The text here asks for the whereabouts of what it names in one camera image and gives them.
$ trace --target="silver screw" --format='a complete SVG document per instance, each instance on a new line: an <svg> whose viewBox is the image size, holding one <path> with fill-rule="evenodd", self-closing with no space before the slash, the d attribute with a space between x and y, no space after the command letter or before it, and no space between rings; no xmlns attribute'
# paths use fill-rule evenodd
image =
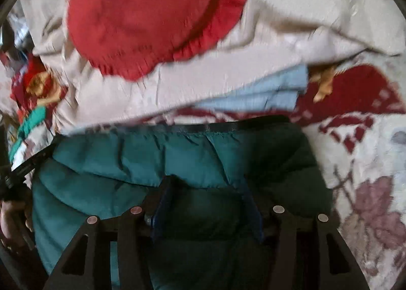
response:
<svg viewBox="0 0 406 290"><path fill-rule="evenodd" d="M326 223L326 222L328 221L328 217L327 217L325 214L323 214L323 213L319 214L319 215L317 216L317 218L318 218L322 223Z"/></svg>
<svg viewBox="0 0 406 290"><path fill-rule="evenodd" d="M143 208L140 206L135 206L133 208L131 208L130 212L132 214L140 214L143 211Z"/></svg>
<svg viewBox="0 0 406 290"><path fill-rule="evenodd" d="M285 212L285 208L282 205L275 205L273 207L273 211L275 213L284 213Z"/></svg>
<svg viewBox="0 0 406 290"><path fill-rule="evenodd" d="M96 216L90 216L90 217L87 218L87 223L89 225L92 225L92 224L94 224L96 222L97 222L97 217Z"/></svg>

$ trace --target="white garment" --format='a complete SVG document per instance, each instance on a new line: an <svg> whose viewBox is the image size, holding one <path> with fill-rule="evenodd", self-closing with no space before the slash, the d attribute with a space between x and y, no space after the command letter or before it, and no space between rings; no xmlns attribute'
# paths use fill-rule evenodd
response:
<svg viewBox="0 0 406 290"><path fill-rule="evenodd" d="M218 47L188 62L159 64L138 82L102 77L68 39L67 0L21 0L39 54L69 85L56 110L61 132L122 122L226 94L290 66L339 61L366 47L405 49L393 0L248 0Z"/></svg>

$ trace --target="light blue cloth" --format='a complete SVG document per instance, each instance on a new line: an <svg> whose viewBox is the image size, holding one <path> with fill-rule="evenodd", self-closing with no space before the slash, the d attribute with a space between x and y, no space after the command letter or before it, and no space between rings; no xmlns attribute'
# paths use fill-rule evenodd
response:
<svg viewBox="0 0 406 290"><path fill-rule="evenodd" d="M223 97L204 100L196 108L223 111L293 110L299 93L306 90L307 66L300 64L266 76Z"/></svg>

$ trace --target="beige cloth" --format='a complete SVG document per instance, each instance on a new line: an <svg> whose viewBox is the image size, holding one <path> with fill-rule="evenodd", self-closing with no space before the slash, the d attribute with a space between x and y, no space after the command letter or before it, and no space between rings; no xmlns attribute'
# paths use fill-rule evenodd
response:
<svg viewBox="0 0 406 290"><path fill-rule="evenodd" d="M228 93L299 63L342 60L366 47L405 49L405 19L393 0L248 0L241 22L213 51L159 64L127 82L102 77L68 39L67 0L21 0L35 53L70 89L55 117L63 133L122 122Z"/></svg>

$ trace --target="floral blanket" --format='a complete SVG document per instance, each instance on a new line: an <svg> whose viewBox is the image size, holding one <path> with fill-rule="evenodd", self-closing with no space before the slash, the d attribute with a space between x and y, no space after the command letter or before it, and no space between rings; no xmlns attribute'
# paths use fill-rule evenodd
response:
<svg viewBox="0 0 406 290"><path fill-rule="evenodd" d="M313 103L313 83L294 112L271 112L287 114L308 136L326 184L333 189L340 232L371 290L391 289L406 264L404 69L405 56L365 52L340 67L333 92L323 101ZM144 122L214 123L262 115L185 108Z"/></svg>

